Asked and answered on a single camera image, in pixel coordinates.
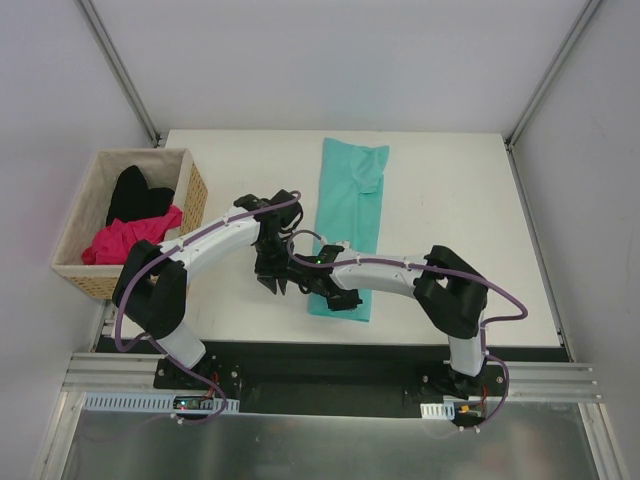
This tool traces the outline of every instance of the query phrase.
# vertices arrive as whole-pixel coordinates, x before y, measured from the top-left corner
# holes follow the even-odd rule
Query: teal fabric
[[[354,250],[376,253],[388,159],[389,147],[360,147],[325,138],[315,231],[329,243],[346,240]],[[314,254],[320,248],[316,242]],[[332,312],[323,297],[312,294],[309,313],[368,322],[371,290],[360,290],[360,298],[362,305],[355,310]]]

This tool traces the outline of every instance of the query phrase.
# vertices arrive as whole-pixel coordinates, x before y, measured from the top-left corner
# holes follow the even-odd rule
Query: wire
[[[204,237],[205,235],[208,235],[214,230],[221,228],[225,225],[228,225],[230,222],[236,222],[238,220],[242,220],[243,218],[253,217],[255,215],[260,215],[263,213],[278,210],[280,208],[288,207],[300,201],[302,194],[299,191],[293,190],[290,193],[291,195],[293,195],[294,198],[291,200],[287,200],[286,202],[278,203],[276,205],[270,205],[268,207],[259,208],[257,210],[239,213],[237,215],[233,215],[232,217],[229,217],[228,219],[220,220],[212,225],[209,225],[208,227],[195,232],[193,235],[185,239],[183,242],[183,246],[186,247],[191,245],[192,243],[196,242],[197,240]],[[205,378],[202,375],[197,374],[193,370],[183,365],[177,359],[173,358],[164,350],[164,348],[162,348],[162,346],[155,339],[153,339],[146,332],[141,333],[140,335],[137,335],[133,340],[128,342],[126,345],[122,343],[122,320],[124,318],[124,312],[126,311],[127,302],[129,301],[129,297],[131,296],[131,292],[133,291],[134,287],[143,277],[147,275],[147,273],[149,273],[153,269],[153,267],[163,262],[164,260],[168,259],[171,255],[173,255],[174,253],[177,253],[178,251],[180,251],[180,246],[176,245],[175,247],[162,253],[159,257],[153,259],[151,262],[143,266],[138,272],[136,272],[136,274],[133,276],[131,281],[127,284],[122,294],[122,297],[120,299],[120,306],[118,307],[118,314],[116,315],[114,339],[115,339],[116,348],[120,352],[128,352],[134,347],[134,345],[136,345],[143,338],[148,339],[149,343],[151,343],[160,353],[167,355],[167,359],[171,363],[173,363],[176,367],[178,367],[180,370],[182,370],[186,374],[192,376],[196,380],[200,380],[201,382],[209,385],[210,388],[212,388],[216,393],[220,395],[220,398],[222,399],[222,405],[216,412],[200,420],[184,420],[183,421],[184,423],[187,423],[190,425],[197,425],[197,424],[204,423],[206,421],[210,421],[217,418],[227,408],[227,405],[228,405],[227,397],[225,396],[222,389],[218,385],[216,385],[216,383],[213,382],[212,380],[209,380],[208,378]]]
[[[510,383],[509,382],[509,367],[507,367],[507,364],[503,360],[501,360],[501,359],[499,359],[497,357],[494,357],[493,355],[489,354],[489,352],[487,350],[486,327],[487,327],[487,325],[489,325],[491,323],[494,323],[494,322],[508,322],[508,321],[522,320],[522,319],[527,318],[527,316],[529,315],[529,310],[527,310],[527,307],[520,300],[518,300],[516,297],[514,297],[509,292],[507,292],[503,288],[499,287],[495,283],[492,283],[489,280],[487,280],[486,278],[481,277],[479,275],[474,275],[472,273],[467,273],[467,272],[461,272],[461,271],[458,271],[458,270],[451,270],[451,269],[448,269],[448,268],[434,267],[432,265],[422,265],[422,264],[419,264],[419,263],[409,263],[408,265],[405,265],[404,262],[401,262],[401,261],[398,261],[398,260],[390,260],[390,259],[386,259],[386,258],[372,258],[372,257],[369,257],[369,258],[365,257],[365,258],[360,258],[360,259],[342,260],[342,261],[339,261],[339,262],[331,262],[331,263],[311,263],[311,262],[307,262],[305,260],[302,260],[301,258],[296,257],[295,253],[293,252],[293,239],[295,237],[297,237],[298,235],[301,235],[303,233],[304,234],[308,234],[308,235],[312,235],[318,240],[322,240],[322,237],[318,233],[316,233],[314,231],[311,231],[311,230],[298,230],[297,232],[293,233],[289,237],[289,239],[287,240],[287,253],[289,254],[289,257],[292,260],[294,260],[295,262],[299,263],[300,265],[304,265],[305,267],[310,267],[310,268],[336,268],[336,267],[343,267],[343,266],[346,266],[346,265],[356,265],[359,262],[360,264],[373,263],[373,264],[386,265],[386,266],[391,266],[391,267],[400,267],[400,268],[424,270],[424,271],[436,273],[436,274],[439,274],[439,275],[453,276],[453,277],[463,278],[465,280],[469,280],[469,281],[472,281],[472,282],[479,283],[480,285],[482,285],[482,286],[484,286],[484,287],[486,287],[486,288],[488,288],[490,290],[493,290],[498,295],[500,295],[501,297],[505,298],[506,300],[511,302],[514,306],[516,306],[518,309],[520,309],[520,313],[516,314],[516,315],[503,315],[503,316],[491,317],[491,318],[488,318],[488,319],[483,320],[482,322],[480,322],[480,347],[481,347],[481,351],[482,351],[483,355],[488,360],[491,360],[493,362],[498,363],[502,367],[502,370],[504,372],[504,394],[502,395],[502,398],[500,399],[500,402],[498,403],[498,406],[482,422],[482,424],[484,425],[488,421],[490,421],[491,419],[495,418],[496,413],[499,412],[500,410],[502,410],[502,407],[504,406],[504,403],[506,402],[507,397],[509,396],[509,383]]]

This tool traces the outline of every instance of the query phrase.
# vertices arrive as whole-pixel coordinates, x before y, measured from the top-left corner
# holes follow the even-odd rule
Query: pink fabric
[[[122,265],[127,260],[129,250],[140,240],[148,240],[154,245],[164,239],[167,230],[182,224],[182,211],[175,205],[163,217],[145,218],[122,223],[117,218],[113,223],[96,233],[93,243],[82,252],[85,265]]]

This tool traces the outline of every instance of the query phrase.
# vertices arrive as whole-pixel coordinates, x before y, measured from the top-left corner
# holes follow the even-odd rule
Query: purple cable
[[[291,235],[289,237],[289,239],[287,240],[287,253],[289,254],[289,257],[291,257],[291,259],[293,259],[295,262],[299,263],[300,265],[304,265],[305,267],[311,267],[311,268],[336,268],[336,267],[343,267],[343,266],[346,266],[346,265],[356,265],[358,263],[358,260],[356,260],[356,259],[342,260],[342,261],[339,261],[339,262],[332,262],[332,263],[311,263],[311,262],[307,262],[305,260],[302,260],[302,259],[296,257],[294,252],[293,252],[293,239],[295,237],[297,237],[298,235],[301,235],[303,233],[312,235],[318,240],[322,240],[322,237],[319,234],[317,234],[316,232],[311,231],[311,230],[298,230],[297,232],[295,232],[293,235]],[[523,319],[527,318],[527,316],[529,315],[529,311],[527,310],[527,307],[525,307],[525,305],[520,300],[518,300],[516,297],[514,297],[509,292],[507,292],[503,288],[499,287],[495,283],[490,282],[489,280],[487,280],[484,277],[481,277],[479,275],[474,275],[472,273],[461,272],[461,271],[458,271],[458,270],[451,270],[451,269],[448,269],[448,268],[434,267],[434,266],[430,266],[430,265],[421,265],[419,263],[410,263],[407,266],[407,265],[404,264],[404,262],[400,262],[398,260],[389,260],[389,259],[384,259],[384,258],[360,258],[360,263],[361,264],[362,263],[373,263],[373,264],[387,265],[387,266],[401,267],[401,268],[407,268],[408,267],[409,269],[425,270],[427,272],[433,272],[433,273],[437,273],[437,274],[440,274],[440,275],[449,275],[449,276],[453,276],[453,277],[464,278],[465,280],[469,280],[471,282],[479,283],[480,285],[483,285],[484,287],[487,287],[488,289],[493,290],[498,295],[500,295],[501,297],[507,299],[509,302],[511,302],[513,305],[515,305],[516,307],[518,307],[520,309],[520,313],[517,314],[517,315],[503,315],[503,316],[498,316],[498,317],[491,317],[491,318],[488,318],[488,319],[486,319],[486,320],[484,320],[484,321],[482,321],[480,323],[480,348],[481,348],[481,351],[482,351],[483,355],[488,360],[491,360],[493,362],[498,363],[502,367],[502,370],[504,372],[504,394],[502,395],[502,398],[500,399],[500,402],[498,403],[498,406],[494,409],[493,412],[491,412],[491,415],[489,415],[482,422],[482,424],[484,425],[489,420],[494,418],[496,413],[498,413],[500,410],[502,410],[502,407],[504,406],[504,403],[506,402],[507,397],[509,396],[509,385],[510,385],[509,367],[507,367],[507,364],[503,360],[501,360],[501,359],[499,359],[497,357],[494,357],[493,355],[489,355],[489,353],[487,351],[486,326],[488,324],[494,323],[494,322],[508,322],[508,321],[514,321],[514,320],[523,320]]]
[[[271,212],[271,211],[274,211],[274,210],[278,210],[280,208],[288,207],[288,206],[293,205],[294,203],[297,203],[297,202],[300,201],[300,197],[302,197],[302,194],[300,192],[298,192],[297,190],[293,190],[290,193],[295,198],[293,198],[291,200],[287,200],[286,202],[278,203],[276,205],[270,205],[270,206],[264,207],[264,208],[259,208],[257,210],[253,210],[253,211],[250,211],[250,212],[239,213],[238,215],[234,215],[232,217],[229,217],[226,221],[221,220],[219,222],[216,222],[213,225],[210,225],[210,226],[206,227],[205,229],[201,230],[200,232],[194,233],[193,235],[188,237],[183,242],[183,245],[184,246],[188,246],[188,245],[192,244],[193,242],[195,242],[196,240],[202,238],[203,236],[213,232],[214,230],[216,230],[218,228],[221,228],[221,227],[227,225],[230,222],[235,222],[235,221],[241,220],[243,218],[253,217],[255,215],[259,215],[259,214],[262,214],[262,213],[267,213],[267,212]],[[133,340],[128,342],[126,345],[123,344],[122,343],[122,320],[124,318],[124,312],[126,310],[127,302],[129,301],[129,297],[131,296],[131,292],[133,291],[133,288],[136,286],[136,284],[148,272],[150,272],[153,267],[155,267],[156,265],[158,265],[159,263],[161,263],[165,259],[169,258],[174,253],[177,253],[178,251],[180,251],[180,246],[176,245],[175,247],[173,247],[173,248],[169,249],[168,251],[164,252],[159,257],[153,259],[151,262],[149,262],[144,267],[142,267],[133,276],[131,281],[127,284],[126,288],[124,289],[124,292],[122,294],[122,298],[120,299],[120,306],[118,307],[118,314],[116,315],[115,335],[114,335],[116,348],[120,352],[128,352],[142,338],[148,337],[149,338],[149,343],[151,343],[154,347],[156,347],[156,349],[159,352],[161,352],[163,354],[167,354],[167,352],[160,346],[160,344],[156,340],[151,338],[151,336],[149,334],[147,334],[146,332],[137,335]],[[228,404],[227,397],[225,396],[225,394],[222,391],[222,389],[218,385],[216,385],[215,382],[213,382],[213,381],[209,380],[208,378],[205,378],[205,377],[203,377],[201,375],[198,375],[197,373],[195,373],[194,371],[190,370],[189,368],[187,368],[185,365],[183,365],[182,363],[180,363],[178,360],[176,360],[175,358],[171,357],[170,355],[167,355],[167,358],[169,359],[169,361],[171,363],[173,363],[176,367],[178,367],[179,369],[181,369],[185,373],[191,375],[193,378],[195,378],[197,380],[200,380],[201,382],[204,382],[205,384],[207,384],[210,387],[212,387],[220,395],[220,398],[222,399],[222,405],[221,405],[220,409],[217,410],[216,412],[212,413],[211,415],[208,415],[204,419],[201,419],[201,420],[187,420],[184,423],[187,423],[189,425],[196,425],[198,423],[204,423],[205,421],[210,421],[210,420],[218,417],[225,410],[225,408],[227,408],[227,404]]]

